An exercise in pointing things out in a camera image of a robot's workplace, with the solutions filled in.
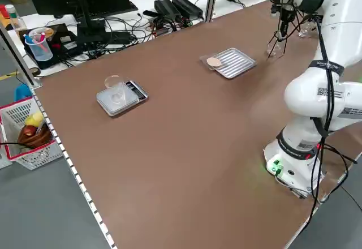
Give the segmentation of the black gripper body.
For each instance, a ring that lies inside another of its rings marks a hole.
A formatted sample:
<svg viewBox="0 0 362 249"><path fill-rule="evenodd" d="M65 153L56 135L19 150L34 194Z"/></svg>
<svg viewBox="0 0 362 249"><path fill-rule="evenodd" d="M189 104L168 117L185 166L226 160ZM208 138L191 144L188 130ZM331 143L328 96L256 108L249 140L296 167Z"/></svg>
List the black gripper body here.
<svg viewBox="0 0 362 249"><path fill-rule="evenodd" d="M294 21L294 7L292 5L280 5L279 13L282 24L288 24Z"/></svg>

